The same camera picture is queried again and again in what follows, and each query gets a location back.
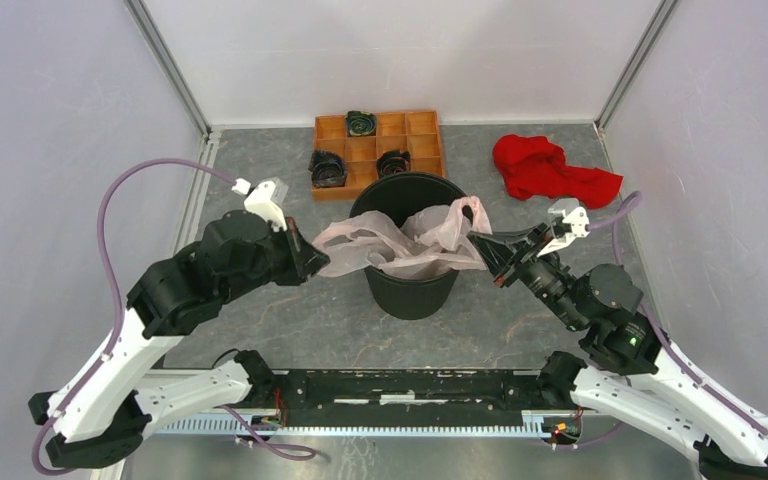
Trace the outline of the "pink plastic trash bag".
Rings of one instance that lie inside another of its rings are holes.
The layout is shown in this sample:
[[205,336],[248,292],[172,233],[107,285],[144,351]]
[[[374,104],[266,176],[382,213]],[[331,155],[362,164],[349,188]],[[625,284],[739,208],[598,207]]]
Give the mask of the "pink plastic trash bag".
[[330,263],[319,275],[340,277],[371,267],[403,280],[427,280],[460,270],[486,268],[469,233],[490,234],[487,213],[476,196],[435,205],[411,215],[402,226],[380,211],[329,225],[313,246]]

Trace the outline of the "black plastic trash bin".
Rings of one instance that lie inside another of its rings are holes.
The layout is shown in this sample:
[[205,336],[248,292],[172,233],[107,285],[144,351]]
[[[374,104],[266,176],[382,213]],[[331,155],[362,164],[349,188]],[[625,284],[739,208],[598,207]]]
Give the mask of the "black plastic trash bin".
[[[464,195],[460,187],[438,175],[402,172],[379,179],[365,188],[354,201],[349,216],[379,211],[401,227],[421,210],[448,206]],[[458,273],[451,270],[428,279],[406,280],[374,267],[365,268],[364,274],[376,304],[400,320],[420,320],[437,312],[445,304],[458,277]]]

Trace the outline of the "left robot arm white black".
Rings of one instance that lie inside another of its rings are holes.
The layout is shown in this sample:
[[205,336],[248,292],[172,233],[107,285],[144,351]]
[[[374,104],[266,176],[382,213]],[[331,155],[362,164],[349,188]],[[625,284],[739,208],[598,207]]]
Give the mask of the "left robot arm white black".
[[253,351],[163,386],[144,388],[141,380],[225,305],[267,284],[299,286],[328,263],[291,218],[278,225],[235,210],[209,223],[201,240],[146,270],[123,315],[72,381],[31,397],[29,410],[41,428],[35,467],[52,476],[105,468],[192,415],[241,402],[266,405],[277,384]]

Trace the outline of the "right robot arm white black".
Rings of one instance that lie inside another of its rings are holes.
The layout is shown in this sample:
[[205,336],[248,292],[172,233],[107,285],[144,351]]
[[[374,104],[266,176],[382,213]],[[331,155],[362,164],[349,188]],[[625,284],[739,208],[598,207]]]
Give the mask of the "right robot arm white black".
[[556,221],[513,233],[468,238],[496,285],[523,283],[585,353],[551,354],[537,392],[551,408],[569,402],[608,414],[694,462],[706,479],[768,479],[768,415],[704,374],[641,305],[622,266],[574,276],[558,252],[586,225]]

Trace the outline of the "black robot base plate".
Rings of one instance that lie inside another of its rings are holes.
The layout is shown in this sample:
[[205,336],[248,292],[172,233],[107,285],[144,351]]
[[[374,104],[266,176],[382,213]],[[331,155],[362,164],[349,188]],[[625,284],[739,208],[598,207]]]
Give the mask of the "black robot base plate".
[[274,370],[255,350],[230,350],[252,391],[236,403],[276,415],[282,427],[514,427],[526,412],[576,406],[531,371],[511,369]]

